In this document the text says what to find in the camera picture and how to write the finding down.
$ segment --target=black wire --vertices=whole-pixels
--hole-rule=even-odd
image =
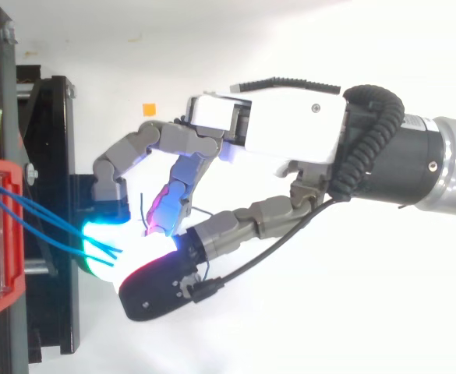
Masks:
[[[143,193],[141,193],[141,219],[143,220],[144,227],[148,230],[147,220],[144,219],[143,213]]]
[[[207,275],[209,274],[210,269],[209,258],[207,257],[207,255],[205,255],[205,263],[207,264],[207,268],[205,269],[205,274],[203,275],[202,282],[204,282],[207,279]]]
[[[209,211],[207,211],[207,210],[203,210],[203,209],[197,208],[196,206],[192,206],[191,209],[193,209],[193,210],[198,210],[199,212],[208,214],[208,215],[211,216],[211,217],[214,215],[213,213],[211,213],[211,212],[209,212]]]
[[[228,274],[227,276],[222,278],[223,283],[228,283],[229,281],[232,281],[236,277],[242,275],[245,273],[247,270],[252,269],[255,265],[258,263],[262,262],[264,259],[266,259],[269,255],[274,253],[277,249],[279,249],[284,243],[286,243],[288,240],[290,240],[295,234],[297,234],[298,231],[300,231],[302,228],[304,228],[315,216],[317,216],[319,213],[323,212],[325,209],[327,209],[329,206],[332,206],[335,203],[339,203],[340,201],[330,199],[326,201],[325,203],[321,204],[318,206],[315,210],[313,210],[311,213],[308,213],[307,215],[304,216],[303,219],[301,219],[293,228],[290,229],[289,232],[287,232],[285,235],[283,235],[277,242],[275,242],[271,247],[266,249],[264,252],[260,253],[257,257],[251,259],[248,263],[245,265],[239,267],[232,273]]]

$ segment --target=coiled black cable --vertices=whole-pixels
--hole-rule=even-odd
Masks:
[[[348,152],[345,161],[332,178],[329,195],[337,201],[349,201],[365,172],[401,127],[405,107],[399,97],[378,86],[355,86],[344,92],[344,98],[366,108],[379,106],[376,124]]]

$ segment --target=orange sticker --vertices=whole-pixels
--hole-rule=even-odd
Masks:
[[[143,115],[145,117],[153,117],[157,114],[157,106],[155,104],[143,104]]]

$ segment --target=black cable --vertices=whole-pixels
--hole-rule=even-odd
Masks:
[[[293,228],[290,229],[289,232],[287,232],[285,235],[283,235],[277,242],[275,242],[271,247],[266,249],[264,252],[260,253],[257,257],[251,259],[248,263],[245,265],[239,267],[232,273],[228,274],[227,276],[221,278],[221,283],[225,284],[228,283],[229,281],[232,281],[236,277],[239,277],[243,273],[245,273],[247,270],[252,269],[255,265],[266,259],[269,255],[274,253],[277,249],[279,249],[284,243],[286,243],[288,240],[290,240],[297,232],[299,232],[302,228],[307,226],[307,224],[319,213],[323,212],[325,209],[327,209],[329,206],[332,206],[335,203],[339,203],[339,201],[330,199],[326,201],[325,203],[321,204],[318,206],[315,210],[313,210],[311,213],[308,213],[307,215],[304,216],[303,219],[301,219]]]
[[[333,199],[349,201],[366,171],[401,127],[405,107],[399,97],[378,86],[356,86],[344,92],[344,98],[365,108],[378,107],[375,125],[348,152],[332,178],[328,193]]]
[[[143,220],[144,227],[148,231],[147,220],[144,219],[144,213],[143,213],[143,193],[141,193],[141,219]]]
[[[192,206],[191,209],[193,209],[193,210],[198,210],[199,212],[208,214],[208,215],[211,216],[211,217],[214,215],[213,213],[211,213],[211,212],[209,212],[209,211],[207,211],[207,210],[203,210],[203,209],[197,208],[196,206]]]
[[[207,264],[207,268],[205,269],[205,274],[203,275],[202,282],[207,280],[207,275],[209,274],[209,269],[210,269],[210,262],[209,262],[209,258],[207,257],[207,254],[205,255],[205,263]]]

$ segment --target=blue wire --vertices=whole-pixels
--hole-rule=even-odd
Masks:
[[[86,257],[88,259],[93,259],[95,261],[98,261],[100,263],[103,263],[105,265],[108,265],[108,266],[113,266],[113,263],[109,263],[108,261],[105,261],[103,259],[100,259],[98,257],[95,257],[95,256],[91,256],[91,255],[87,255],[86,253],[78,250],[78,249],[73,249],[73,248],[70,248],[68,247],[67,245],[64,245],[60,242],[57,242],[55,241],[53,238],[49,238],[47,235],[43,234],[42,232],[38,231],[36,228],[34,228],[33,226],[30,226],[27,222],[25,222],[24,220],[22,220],[19,216],[17,216],[16,214],[14,214],[1,200],[0,200],[0,207],[7,213],[9,214],[16,222],[18,222],[19,224],[21,224],[24,228],[26,228],[28,231],[30,231],[32,234],[38,236],[39,238],[41,238],[42,240],[46,241],[47,243],[53,245],[54,247],[56,248],[59,248],[65,252],[68,252],[68,253],[71,253],[75,256],[82,256],[82,257]]]
[[[99,249],[103,250],[112,259],[116,259],[117,257],[113,253],[111,253],[111,251],[112,252],[118,252],[118,253],[122,252],[121,249],[117,249],[117,248],[114,248],[114,247],[112,247],[110,245],[106,245],[106,244],[104,244],[102,242],[99,242],[98,240],[96,240],[94,238],[91,238],[89,236],[84,235],[82,232],[80,232],[80,230],[78,230],[77,228],[72,226],[67,221],[63,220],[61,217],[59,217],[56,214],[52,213],[50,210],[44,208],[42,205],[40,205],[40,204],[30,200],[30,199],[27,199],[26,197],[23,197],[23,196],[15,194],[13,192],[10,192],[10,191],[8,191],[7,189],[4,189],[1,186],[0,186],[0,193],[3,193],[5,195],[11,197],[17,203],[19,203],[21,206],[23,206],[26,210],[28,210],[32,214],[38,216],[39,218],[47,221],[48,223],[50,223],[50,224],[52,224],[52,225],[54,225],[54,226],[56,226],[58,228],[61,228],[61,229],[65,230],[65,231],[68,231],[68,232],[76,235],[77,237],[79,237],[79,238],[81,238],[83,240],[87,240],[92,245],[94,245],[94,246],[98,247]],[[36,210],[33,210],[31,207],[29,207],[27,205],[30,205],[31,207],[39,210],[40,212],[37,212]]]
[[[100,248],[103,252],[105,252],[107,255],[109,255],[112,259],[117,259],[117,256],[115,254],[113,254],[111,251],[109,251],[108,249],[106,248],[101,248],[99,247],[97,244],[93,243],[93,242],[96,242],[98,243],[98,241],[96,241],[95,239],[93,238],[90,238],[84,234],[82,234],[79,230],[77,230],[76,228],[74,228],[72,225],[68,224],[68,223],[63,223],[62,222],[56,222],[54,221],[52,218],[50,218],[49,216],[47,216],[46,214],[44,213],[41,213],[41,212],[38,212],[36,211],[34,208],[28,206],[28,204],[26,203],[22,203],[22,199],[19,199],[20,196],[16,195],[16,194],[13,194],[13,193],[7,193],[7,192],[2,192],[0,191],[1,194],[4,194],[4,195],[7,195],[9,197],[11,197],[13,200],[15,200],[18,204],[20,204],[24,210],[27,210],[29,212],[31,212],[32,214],[38,216],[39,218],[41,218],[42,220],[48,222],[49,224],[52,224],[53,226],[56,226],[58,228],[61,228],[62,230],[65,230],[67,232],[70,232],[74,235],[76,235],[77,237],[81,238],[81,239],[85,239],[87,240],[88,242],[90,242],[91,244],[93,244],[94,246]]]

